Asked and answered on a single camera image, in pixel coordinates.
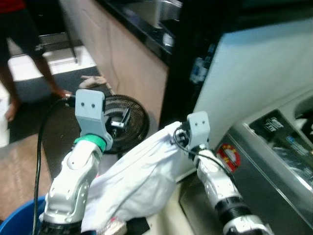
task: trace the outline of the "person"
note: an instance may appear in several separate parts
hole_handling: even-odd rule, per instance
[[[12,121],[22,104],[8,66],[10,52],[7,38],[11,38],[34,61],[39,72],[49,84],[52,93],[64,97],[70,92],[62,90],[55,82],[49,65],[43,57],[44,48],[39,33],[23,0],[0,0],[0,81],[11,96],[5,118]]]

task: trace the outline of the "bare foot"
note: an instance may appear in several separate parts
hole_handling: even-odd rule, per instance
[[[19,100],[12,100],[8,110],[5,113],[5,118],[7,121],[13,121],[16,113],[18,112],[19,107],[21,106],[21,102]]]
[[[56,94],[59,97],[66,97],[67,94],[72,94],[72,92],[69,92],[69,91],[66,91],[66,90],[62,90],[60,88],[53,89],[52,93]]]

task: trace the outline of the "red shirt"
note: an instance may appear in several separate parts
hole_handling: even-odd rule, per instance
[[[18,11],[26,8],[23,0],[0,0],[0,13]]]

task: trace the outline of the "blue bucket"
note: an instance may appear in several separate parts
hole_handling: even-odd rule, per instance
[[[45,196],[38,199],[38,215],[45,210]],[[33,229],[34,200],[14,211],[0,226],[0,235],[31,235]]]

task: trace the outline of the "white cloth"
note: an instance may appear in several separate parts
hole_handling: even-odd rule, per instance
[[[170,144],[174,122],[133,148],[91,183],[82,232],[99,230],[114,216],[125,221],[160,211],[172,195],[181,152]]]

